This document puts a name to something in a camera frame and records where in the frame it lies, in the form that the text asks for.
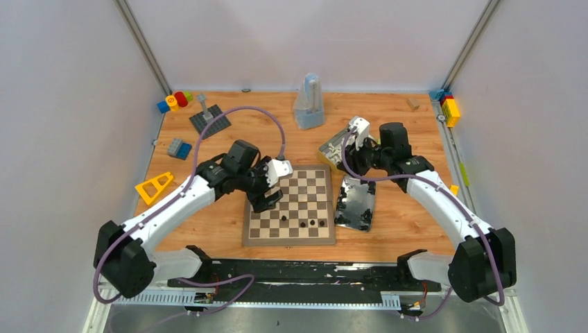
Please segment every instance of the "green lego brick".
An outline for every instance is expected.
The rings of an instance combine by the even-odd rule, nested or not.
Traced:
[[[462,162],[460,162],[460,171],[461,171],[461,176],[463,177],[463,183],[465,184],[465,186],[469,187],[469,179],[467,179],[467,173],[465,172],[465,165],[463,165]]]

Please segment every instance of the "metal floor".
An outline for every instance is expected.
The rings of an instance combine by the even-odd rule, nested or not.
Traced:
[[[439,296],[427,298],[429,311],[439,303]],[[506,332],[498,307],[485,301],[467,304],[456,296],[435,318],[418,323],[400,319],[391,311],[227,308],[210,316],[182,316],[145,331],[180,312],[185,310],[159,305],[114,305],[104,333]]]

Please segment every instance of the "wooden tabletop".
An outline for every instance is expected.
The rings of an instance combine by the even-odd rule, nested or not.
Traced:
[[[429,97],[425,94],[325,94],[325,125],[298,130],[293,118],[292,105],[296,93],[290,92],[209,92],[207,105],[218,104],[222,110],[240,105],[254,105],[275,115],[286,132],[286,158],[294,164],[317,164],[318,147],[343,129],[353,116],[361,116],[371,123],[371,134],[379,137],[378,127],[386,122],[400,121],[408,130],[413,154],[426,157],[451,184],[451,175],[443,151],[443,144],[433,115]],[[407,98],[420,102],[420,108],[411,111]],[[185,161],[169,157],[167,148],[178,137],[194,143],[198,133],[188,118],[201,111],[200,104],[191,102],[187,107],[165,116],[159,134],[147,179],[170,171],[175,179],[162,194],[169,194],[184,182],[192,167],[192,150]],[[275,157],[280,146],[277,127],[264,114],[256,111],[238,111],[230,116],[232,126],[206,139],[201,146],[198,162],[220,153],[226,153],[231,144],[244,139],[260,150],[262,155]],[[368,176],[383,175],[371,170]],[[334,198],[338,195],[341,175],[332,175]],[[213,205],[200,210],[170,233],[158,250],[179,250],[196,245],[211,257],[345,260],[356,262],[396,262],[399,255],[418,248],[439,254],[453,254],[451,242],[442,228],[424,208],[392,182],[377,185],[376,207],[372,229],[359,232],[336,227],[335,246],[245,247],[242,245],[243,211],[245,194],[236,191],[222,197]],[[148,207],[141,199],[137,214]]]

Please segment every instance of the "red lego brick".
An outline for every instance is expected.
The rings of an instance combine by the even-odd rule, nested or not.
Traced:
[[[176,92],[174,94],[175,100],[178,101],[178,105],[183,108],[184,106],[188,105],[188,99],[183,92]]]
[[[445,103],[446,99],[453,99],[453,95],[445,95],[443,97],[441,97],[441,106],[443,106],[443,103]]]

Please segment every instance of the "blue lego brick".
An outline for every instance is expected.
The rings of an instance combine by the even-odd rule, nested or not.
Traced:
[[[169,111],[169,105],[167,105],[167,102],[166,101],[159,102],[157,104],[157,108],[159,109],[159,111],[161,113],[165,113],[165,112],[168,112]]]
[[[433,90],[432,92],[429,92],[429,98],[432,101],[439,101],[439,99],[443,97],[444,92],[443,89]]]
[[[191,144],[187,144],[187,143],[183,143],[180,146],[180,150],[178,150],[178,153],[175,154],[175,158],[179,158],[181,160],[186,160],[186,157],[188,157],[188,154],[190,154],[190,150],[192,150],[192,145]]]

